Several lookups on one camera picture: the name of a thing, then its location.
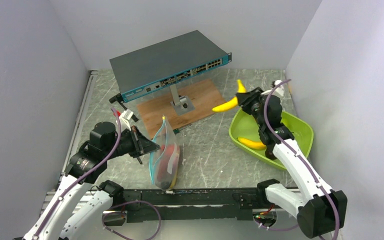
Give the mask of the yellow banana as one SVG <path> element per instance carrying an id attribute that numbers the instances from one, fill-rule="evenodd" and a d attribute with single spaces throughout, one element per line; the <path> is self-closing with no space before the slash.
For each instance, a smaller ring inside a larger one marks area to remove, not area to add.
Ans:
<path id="1" fill-rule="evenodd" d="M 237 79 L 236 83 L 237 83 L 237 91 L 236 91 L 237 93 L 243 94 L 243 93 L 247 92 L 246 87 L 243 85 L 243 83 L 240 79 Z M 237 107 L 238 105 L 239 105 L 238 98 L 236 96 L 234 96 L 231 100 L 229 100 L 223 104 L 220 104 L 218 106 L 213 107 L 212 111 L 214 113 L 227 112 L 227 111 Z"/>
<path id="2" fill-rule="evenodd" d="M 253 141 L 244 137 L 238 137 L 238 142 L 252 150 L 265 150 L 267 146 L 261 141 Z"/>

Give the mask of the red apple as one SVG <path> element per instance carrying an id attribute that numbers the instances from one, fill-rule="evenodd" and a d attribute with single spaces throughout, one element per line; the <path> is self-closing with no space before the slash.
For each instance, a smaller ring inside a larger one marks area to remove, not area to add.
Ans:
<path id="1" fill-rule="evenodd" d="M 180 148 L 176 143 L 173 143 L 173 144 L 162 145 L 161 150 L 162 150 L 161 156 L 164 159 L 170 159 L 172 156 L 176 156 L 179 153 Z"/>

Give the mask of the clear zip top bag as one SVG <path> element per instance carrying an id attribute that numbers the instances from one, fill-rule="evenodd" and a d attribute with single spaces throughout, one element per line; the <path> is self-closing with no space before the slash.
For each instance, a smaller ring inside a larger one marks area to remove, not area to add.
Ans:
<path id="1" fill-rule="evenodd" d="M 160 149 L 150 153 L 149 173 L 153 185 L 162 191 L 174 188 L 179 169 L 181 149 L 168 118 L 162 116 L 162 125 L 152 139 Z"/>

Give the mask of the purple sweet potato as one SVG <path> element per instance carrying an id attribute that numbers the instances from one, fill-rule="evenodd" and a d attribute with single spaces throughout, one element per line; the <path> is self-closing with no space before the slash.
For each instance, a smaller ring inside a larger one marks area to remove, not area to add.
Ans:
<path id="1" fill-rule="evenodd" d="M 172 166 L 172 164 L 169 163 L 170 159 L 161 157 L 156 177 L 157 182 L 162 183 L 171 179 L 172 174 L 168 171 L 168 167 Z"/>

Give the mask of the orange yellow mango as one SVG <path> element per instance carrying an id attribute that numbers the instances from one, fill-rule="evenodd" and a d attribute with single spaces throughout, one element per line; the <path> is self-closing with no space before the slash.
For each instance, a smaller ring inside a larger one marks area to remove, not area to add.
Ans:
<path id="1" fill-rule="evenodd" d="M 172 190 L 176 185 L 176 181 L 177 181 L 177 173 L 174 173 L 171 179 L 165 182 L 166 190 L 167 191 Z"/>

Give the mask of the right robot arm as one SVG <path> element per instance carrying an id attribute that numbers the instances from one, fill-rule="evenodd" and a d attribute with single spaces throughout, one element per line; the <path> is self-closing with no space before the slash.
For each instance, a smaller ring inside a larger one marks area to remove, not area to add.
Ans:
<path id="1" fill-rule="evenodd" d="M 265 153 L 283 164 L 300 191 L 294 193 L 275 179 L 265 180 L 257 184 L 256 203 L 262 208 L 274 204 L 287 211 L 309 239 L 330 232 L 337 238 L 345 223 L 347 196 L 333 190 L 310 165 L 295 136 L 282 122 L 280 98 L 259 87 L 251 91 L 239 87 L 235 96 L 240 108 L 256 121 Z"/>

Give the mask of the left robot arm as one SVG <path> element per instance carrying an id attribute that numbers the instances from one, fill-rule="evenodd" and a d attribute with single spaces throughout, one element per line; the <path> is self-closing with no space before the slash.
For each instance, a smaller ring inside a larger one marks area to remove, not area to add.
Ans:
<path id="1" fill-rule="evenodd" d="M 135 127 L 124 123 L 97 123 L 79 151 L 69 161 L 51 201 L 23 240 L 78 240 L 103 212 L 119 209 L 125 202 L 124 188 L 111 181 L 100 183 L 95 194 L 78 211 L 76 206 L 107 169 L 110 159 L 129 155 L 138 158 L 161 147 Z"/>

